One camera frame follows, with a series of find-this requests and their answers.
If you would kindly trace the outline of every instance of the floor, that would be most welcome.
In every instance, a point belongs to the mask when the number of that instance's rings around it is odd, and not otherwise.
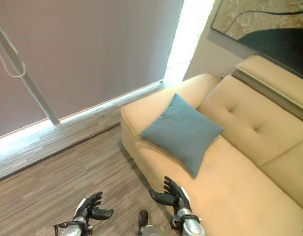
[[[121,129],[109,130],[0,181],[0,236],[52,236],[52,225],[71,220],[83,197],[102,190],[107,221],[94,221],[94,236],[134,236],[138,213],[168,236],[170,214],[148,194],[150,188],[121,143]]]
[[[138,90],[132,96],[122,97],[102,109],[50,126],[1,148],[0,180],[44,158],[72,147],[120,123],[120,108],[134,100],[168,87],[161,83],[151,89]]]

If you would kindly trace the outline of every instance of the robotic hand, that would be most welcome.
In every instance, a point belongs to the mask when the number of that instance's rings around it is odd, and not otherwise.
[[[199,218],[192,214],[187,194],[173,180],[165,176],[164,193],[150,189],[152,199],[166,206],[172,206],[174,215],[171,217],[171,228],[179,230],[182,236],[204,236],[205,231],[199,223]]]
[[[72,221],[54,225],[55,236],[91,236],[93,226],[89,225],[89,219],[107,220],[113,213],[113,209],[99,209],[102,192],[96,193],[87,199],[83,199],[76,210]]]

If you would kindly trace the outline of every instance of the headrest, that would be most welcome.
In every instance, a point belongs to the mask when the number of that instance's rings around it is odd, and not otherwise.
[[[258,55],[235,67],[234,77],[303,121],[303,79]]]

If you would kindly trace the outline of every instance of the cord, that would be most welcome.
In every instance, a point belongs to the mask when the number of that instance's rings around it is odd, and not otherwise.
[[[18,53],[17,53],[17,50],[16,50],[15,47],[11,44],[11,42],[8,40],[8,38],[6,37],[4,31],[2,30],[1,27],[0,27],[0,32],[2,33],[2,35],[4,35],[4,37],[5,37],[6,41],[7,41],[7,43],[9,44],[9,46],[14,50],[14,52],[15,52],[16,54],[18,54]],[[22,76],[25,75],[25,73],[26,73],[26,65],[25,65],[25,63],[22,62],[23,73],[22,73],[21,75],[15,76],[15,75],[12,75],[12,73],[9,72],[9,70],[8,70],[8,68],[7,68],[7,65],[6,65],[6,63],[5,63],[5,61],[4,61],[4,58],[3,58],[3,56],[2,56],[1,53],[0,53],[0,61],[1,61],[2,65],[3,65],[4,70],[6,71],[6,73],[7,73],[10,77],[12,77],[12,78],[19,78],[19,77],[22,77]]]
[[[241,12],[240,14],[238,14],[234,20],[232,21],[232,23],[230,24],[230,26],[223,32],[224,34],[231,28],[231,26],[234,24],[234,22],[236,21],[236,19],[245,14],[245,13],[249,13],[249,12],[258,12],[258,13],[265,13],[265,14],[271,14],[271,15],[296,15],[296,14],[302,14],[303,11],[295,11],[295,12],[269,12],[269,11],[256,11],[256,10],[249,10],[249,11],[245,11],[245,12]]]

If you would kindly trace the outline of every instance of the framed artwork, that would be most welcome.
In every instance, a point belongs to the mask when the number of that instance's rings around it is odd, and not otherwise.
[[[212,29],[303,78],[303,0],[223,0]]]

